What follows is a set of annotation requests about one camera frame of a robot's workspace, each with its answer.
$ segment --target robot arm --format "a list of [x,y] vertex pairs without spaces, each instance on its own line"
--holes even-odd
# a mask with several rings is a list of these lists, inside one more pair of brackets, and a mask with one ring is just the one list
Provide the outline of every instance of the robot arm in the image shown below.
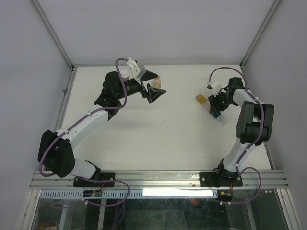
[[[262,142],[270,139],[274,106],[261,103],[264,111],[264,117],[261,117],[260,105],[250,96],[252,95],[250,90],[246,91],[244,89],[241,78],[229,79],[228,86],[224,88],[225,92],[221,92],[220,84],[215,82],[213,86],[218,86],[219,88],[213,88],[215,93],[209,97],[211,114],[220,114],[231,104],[241,107],[236,126],[237,140],[229,154],[221,160],[217,170],[214,172],[214,177],[211,177],[211,181],[209,179],[209,183],[219,187],[223,181],[233,182],[237,180],[240,177],[238,168],[247,156]],[[262,128],[261,123],[255,121],[255,118],[258,120],[264,119]],[[260,132],[261,137],[254,143]]]
[[[143,84],[144,81],[158,77],[157,74],[146,70],[144,65],[131,58],[127,59],[127,64],[132,72],[132,78],[124,82],[127,96],[140,92],[143,98],[152,103],[166,93],[166,90],[153,88],[150,84],[147,84],[146,90]],[[89,161],[75,159],[73,150],[92,130],[116,115],[117,108],[122,107],[119,100],[124,97],[125,92],[118,72],[108,73],[101,94],[88,111],[70,126],[56,132],[48,130],[42,135],[38,162],[43,160],[43,165],[59,177],[68,174],[91,179],[98,177],[100,169]]]

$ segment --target purple cable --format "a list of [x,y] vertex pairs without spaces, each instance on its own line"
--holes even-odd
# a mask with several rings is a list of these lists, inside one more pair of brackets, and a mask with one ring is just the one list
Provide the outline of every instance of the purple cable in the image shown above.
[[126,211],[126,206],[125,206],[125,202],[122,204],[122,207],[119,211],[119,214],[117,217],[114,218],[114,222],[113,222],[113,226],[112,226],[112,230],[116,229],[117,226],[121,223],[121,221],[123,220],[124,216],[125,216],[125,211]]
[[124,182],[124,181],[120,181],[120,180],[113,180],[113,181],[111,181],[111,180],[110,180],[110,181],[98,181],[98,180],[87,179],[87,178],[85,178],[85,177],[79,177],[79,178],[81,178],[82,180],[89,181],[89,182],[94,182],[94,183],[113,183],[113,182],[122,183],[122,184],[124,184],[124,185],[127,187],[127,189],[128,189],[127,195],[126,195],[121,201],[119,201],[119,202],[117,202],[117,203],[115,203],[115,204],[111,204],[111,205],[100,205],[100,204],[96,204],[96,203],[93,203],[93,202],[91,202],[91,201],[85,199],[85,200],[86,200],[89,204],[91,204],[91,205],[95,205],[95,206],[99,206],[99,207],[112,207],[112,206],[116,206],[116,205],[119,205],[119,204],[125,202],[125,200],[128,198],[128,196],[129,196],[129,194],[130,194],[130,187],[129,187],[129,185],[128,185],[126,182]]
[[[118,73],[118,76],[119,76],[119,80],[120,80],[121,86],[123,87],[123,91],[124,91],[124,98],[125,98],[124,104],[121,105],[121,106],[118,106],[118,107],[103,107],[103,108],[99,108],[99,109],[96,109],[96,110],[92,111],[92,112],[91,112],[91,115],[94,114],[94,113],[96,113],[96,112],[99,112],[99,111],[101,111],[101,110],[121,109],[121,108],[123,108],[123,107],[126,106],[126,104],[127,104],[127,97],[128,97],[128,96],[127,96],[127,90],[126,90],[126,86],[125,86],[124,79],[122,78],[121,73],[120,73],[120,70],[119,70],[119,67],[118,67],[118,62],[119,62],[119,61],[128,61],[128,59],[122,57],[122,58],[118,58],[118,59],[115,61],[115,68],[116,68],[116,70],[117,70],[117,73]],[[83,117],[81,117],[81,118],[80,118],[78,121],[76,121],[71,127],[69,127],[69,128],[67,129],[67,131],[68,131],[68,132],[71,131],[73,128],[75,128],[78,124],[80,124],[80,123],[81,123],[84,119],[86,119],[87,117],[89,117],[88,114],[85,115],[85,116],[83,116]],[[47,148],[46,151],[44,152],[44,154],[43,154],[43,156],[42,156],[42,158],[41,158],[41,160],[40,160],[40,162],[39,162],[39,173],[40,173],[42,176],[44,176],[44,177],[50,177],[50,176],[55,175],[55,173],[45,174],[45,173],[43,172],[43,162],[44,162],[44,160],[45,160],[47,154],[49,153],[50,149],[53,147],[53,145],[54,145],[62,136],[64,136],[65,134],[66,134],[66,133],[63,132],[63,133],[61,133],[59,136],[57,136],[57,138],[55,138],[54,141],[51,142],[51,144],[48,146],[48,148]]]
[[[247,170],[247,169],[253,169],[253,170],[258,174],[258,177],[259,177],[259,187],[258,187],[258,189],[257,189],[257,192],[254,194],[253,197],[251,197],[251,198],[248,199],[248,200],[239,201],[239,202],[230,202],[230,204],[241,205],[241,204],[248,203],[248,202],[252,201],[253,199],[255,199],[255,198],[259,195],[259,193],[260,193],[261,184],[262,184],[260,172],[259,172],[257,169],[253,168],[253,167],[246,167],[245,169],[242,170],[241,173],[243,173],[243,172],[244,172],[245,170]],[[222,201],[222,204],[228,205],[228,202]]]
[[244,81],[245,91],[248,90],[248,81],[247,81],[246,77],[244,76],[244,74],[242,74],[239,70],[236,70],[235,68],[231,68],[231,67],[227,67],[227,66],[219,67],[219,68],[216,68],[215,70],[213,70],[212,73],[209,76],[209,82],[211,82],[211,77],[212,77],[213,73],[218,71],[219,69],[231,69],[231,70],[237,72],[238,74],[240,74],[241,77],[243,78],[243,81]]
[[[252,145],[256,144],[260,138],[261,138],[261,135],[262,135],[262,131],[263,131],[263,124],[264,124],[264,109],[263,109],[263,105],[261,104],[261,102],[252,94],[250,93],[249,91],[247,91],[247,94],[253,98],[255,100],[255,102],[257,102],[260,106],[260,110],[261,110],[261,123],[260,123],[260,130],[259,130],[259,133],[258,133],[258,136],[256,138],[256,140],[254,140],[253,143],[250,143],[246,149],[242,152],[242,154],[240,155],[240,157],[238,158],[236,164],[239,165],[240,161],[242,160],[242,158],[245,156],[245,154],[247,153],[247,149],[249,149]],[[242,172],[240,172],[239,170],[239,166],[236,167],[236,170],[238,172],[239,175],[241,175],[243,173],[243,170]]]

